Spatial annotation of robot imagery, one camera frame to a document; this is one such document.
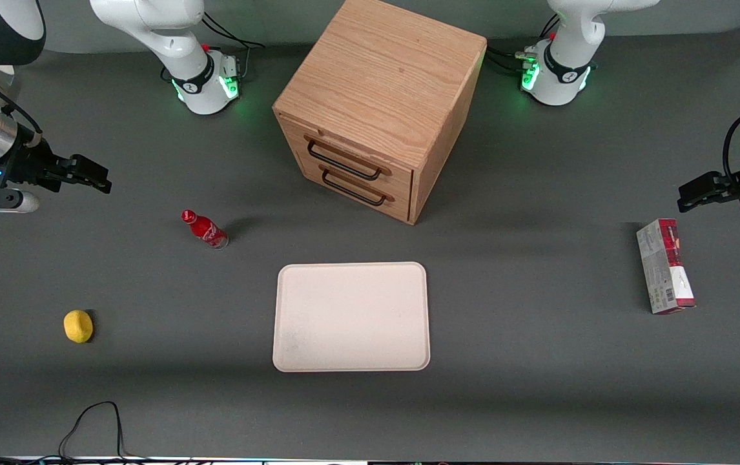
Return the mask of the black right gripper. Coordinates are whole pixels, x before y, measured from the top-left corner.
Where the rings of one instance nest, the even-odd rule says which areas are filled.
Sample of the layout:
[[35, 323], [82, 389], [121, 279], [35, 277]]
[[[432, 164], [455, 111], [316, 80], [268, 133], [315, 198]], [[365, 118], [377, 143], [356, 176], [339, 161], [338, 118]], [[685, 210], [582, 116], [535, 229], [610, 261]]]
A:
[[28, 183], [54, 193], [62, 189], [71, 168], [74, 183], [110, 194], [112, 183], [108, 180], [107, 168], [82, 155], [58, 156], [45, 139], [35, 147], [16, 143], [0, 158], [4, 185]]

